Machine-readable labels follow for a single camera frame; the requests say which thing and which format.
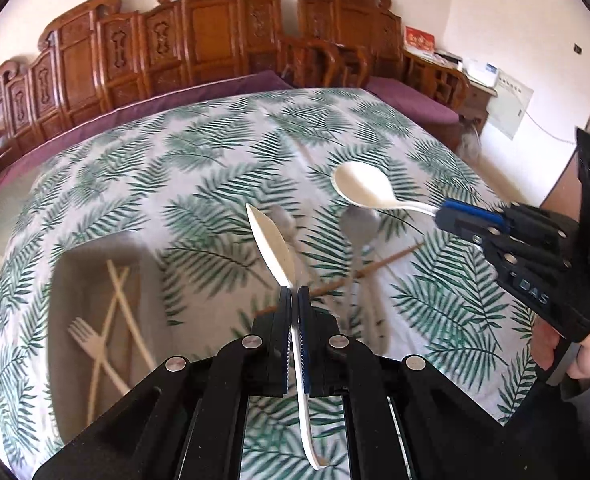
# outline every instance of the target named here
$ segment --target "table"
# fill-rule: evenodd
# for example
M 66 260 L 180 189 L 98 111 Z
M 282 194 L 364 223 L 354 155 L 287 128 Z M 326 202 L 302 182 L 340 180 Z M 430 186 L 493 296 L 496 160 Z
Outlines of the table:
M 438 205 L 449 196 L 501 205 L 453 153 L 360 89 L 266 92 L 175 108 L 50 160 L 0 275 L 0 424 L 18 476 L 30 478 L 62 445 L 45 348 L 50 279 L 63 251 L 138 230 L 163 271 L 175 350 L 192 360 L 208 357 L 248 333 L 254 312 L 275 304 L 278 287 L 254 244 L 246 202 L 290 211 L 297 243 L 322 279 L 346 275 L 351 250 L 338 218 L 347 203 L 329 180 L 346 160 L 381 168 L 401 200 Z M 424 246 L 375 275 L 376 298 L 359 288 L 355 334 L 360 309 L 381 302 L 390 333 L 386 356 L 425 355 L 496 419 L 507 420 L 534 380 L 531 314 L 492 281 L 475 246 L 436 230 L 432 218 L 380 213 L 379 236 L 363 261 L 419 240 Z M 308 280 L 300 268 L 300 283 Z M 341 401 L 314 399 L 311 409 L 316 446 L 331 464 L 324 474 L 345 478 Z M 251 399 L 243 477 L 315 477 L 292 397 Z

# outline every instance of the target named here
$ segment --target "white fork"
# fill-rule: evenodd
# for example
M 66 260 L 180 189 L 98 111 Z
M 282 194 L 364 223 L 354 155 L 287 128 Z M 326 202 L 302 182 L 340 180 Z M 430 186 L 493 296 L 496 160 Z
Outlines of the white fork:
M 68 327 L 68 333 L 73 336 L 77 344 L 81 346 L 82 350 L 92 357 L 92 359 L 100 359 L 104 371 L 110 377 L 112 383 L 120 391 L 121 395 L 126 395 L 130 388 L 126 384 L 115 369 L 110 366 L 106 358 L 106 348 L 102 336 L 95 332 L 94 328 L 80 317 L 76 317 Z

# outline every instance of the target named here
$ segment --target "wooden chopstick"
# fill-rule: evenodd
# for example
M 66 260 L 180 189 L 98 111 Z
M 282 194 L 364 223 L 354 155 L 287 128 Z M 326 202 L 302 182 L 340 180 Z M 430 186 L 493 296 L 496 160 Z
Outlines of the wooden chopstick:
M 415 244 L 414 246 L 407 247 L 406 249 L 404 249 L 403 251 L 400 251 L 399 253 L 391 254 L 390 256 L 384 258 L 383 260 L 380 260 L 379 262 L 373 262 L 372 264 L 368 264 L 367 266 L 362 267 L 357 272 L 355 272 L 355 278 L 363 278 L 364 276 L 368 276 L 369 274 L 372 274 L 376 270 L 379 270 L 382 267 L 386 267 L 389 264 L 399 260 L 400 258 L 403 258 L 407 254 L 414 252 L 415 250 L 419 249 L 423 245 L 424 245 L 424 242 L 419 242 L 419 243 Z M 320 296 L 325 296 L 329 292 L 332 292 L 333 290 L 337 290 L 338 288 L 340 288 L 342 285 L 344 285 L 345 282 L 346 282 L 346 278 L 338 278 L 336 280 L 333 280 L 332 282 L 325 283 L 324 285 L 311 288 L 310 289 L 310 297 L 311 298 L 319 298 Z M 274 312 L 275 310 L 277 310 L 276 306 L 270 306 L 268 308 L 265 308 L 264 310 L 260 310 L 259 312 L 257 312 L 255 314 L 255 317 L 259 316 L 261 314 L 266 314 L 268 312 Z
M 141 332 L 139 331 L 139 326 L 137 326 L 137 322 L 133 317 L 130 304 L 128 304 L 126 295 L 124 294 L 124 291 L 121 288 L 121 284 L 118 281 L 117 269 L 115 269 L 115 264 L 112 262 L 112 260 L 107 260 L 106 265 L 108 266 L 108 273 L 110 274 L 110 279 L 112 280 L 112 286 L 114 286 L 115 288 L 115 294 L 117 295 L 117 299 L 120 302 L 121 313 L 124 315 L 124 318 L 126 318 L 126 324 L 130 329 L 130 333 L 132 333 L 137 348 L 139 348 L 139 351 L 141 352 L 141 355 L 144 358 L 146 365 L 152 372 L 155 368 L 157 368 L 157 365 L 155 364 L 155 360 L 153 359 L 153 356 L 150 354 L 149 349 L 146 346 L 146 343 L 144 343 L 144 338 L 142 338 Z
M 121 271 L 121 276 L 119 278 L 120 286 L 126 283 L 129 272 L 130 269 L 128 267 Z M 110 303 L 108 304 L 108 312 L 106 313 L 104 325 L 102 326 L 102 333 L 100 334 L 102 337 L 102 341 L 104 342 L 104 345 L 102 346 L 102 352 L 104 352 L 106 348 L 106 340 L 108 339 L 108 332 L 110 332 L 112 319 L 115 315 L 115 309 L 117 309 L 117 301 L 117 293 L 114 292 L 112 298 L 110 299 Z M 92 364 L 91 388 L 88 394 L 88 412 L 86 415 L 86 426 L 90 426 L 91 423 L 94 421 L 94 414 L 97 404 L 97 389 L 99 387 L 99 373 L 102 370 L 103 359 L 104 355 L 102 353 L 102 355 L 99 355 L 97 358 L 95 358 L 95 361 Z

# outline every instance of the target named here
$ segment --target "white spoon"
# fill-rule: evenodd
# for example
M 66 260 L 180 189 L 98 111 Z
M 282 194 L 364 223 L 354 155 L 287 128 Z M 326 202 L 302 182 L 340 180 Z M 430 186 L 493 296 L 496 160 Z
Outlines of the white spoon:
M 303 254 L 299 242 L 297 241 L 297 222 L 295 221 L 295 217 L 281 205 L 272 205 L 269 209 L 268 216 L 277 226 L 284 241 L 293 248 L 295 255 L 306 267 L 309 278 L 312 279 L 313 284 L 315 286 L 320 286 L 322 284 L 322 279 L 319 273 L 315 270 L 315 267 L 312 267 L 309 264 L 306 256 Z M 338 319 L 338 322 L 341 322 L 342 305 L 333 296 L 328 296 L 327 299 L 329 301 L 329 312 Z
M 365 162 L 343 162 L 333 170 L 335 190 L 351 204 L 370 209 L 405 209 L 435 216 L 438 207 L 395 198 L 393 186 L 380 170 Z
M 291 294 L 295 294 L 295 266 L 289 253 L 288 245 L 281 237 L 277 226 L 268 216 L 246 204 L 248 221 L 251 224 L 253 237 L 259 248 L 262 258 L 266 262 L 268 270 L 277 280 L 280 286 L 287 286 Z M 299 342 L 299 321 L 293 315 L 291 317 L 291 340 L 293 344 L 293 360 L 295 361 L 295 384 L 297 389 L 297 407 L 299 409 L 299 431 L 306 458 L 309 459 L 313 469 L 319 470 L 328 465 L 328 462 L 318 457 L 313 448 L 313 434 L 310 429 L 309 400 L 304 392 L 303 370 L 301 365 L 301 347 Z

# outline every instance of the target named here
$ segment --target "purple seat cushion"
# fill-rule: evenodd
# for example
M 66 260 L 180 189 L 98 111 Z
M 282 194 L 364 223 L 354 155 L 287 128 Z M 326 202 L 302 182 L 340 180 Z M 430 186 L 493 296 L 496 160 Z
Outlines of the purple seat cushion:
M 396 79 L 371 77 L 366 89 L 420 126 L 460 121 L 457 112 Z
M 290 90 L 293 87 L 281 79 L 275 72 L 266 70 L 257 74 L 235 77 L 224 81 L 215 81 L 199 86 L 192 86 L 167 94 L 159 95 L 145 101 L 126 105 L 110 113 L 101 115 L 64 132 L 59 137 L 36 147 L 16 160 L 0 173 L 0 189 L 17 177 L 46 162 L 53 155 L 110 130 L 120 124 L 163 112 L 178 106 L 185 106 L 202 101 L 210 101 L 235 95 L 269 92 L 274 90 Z

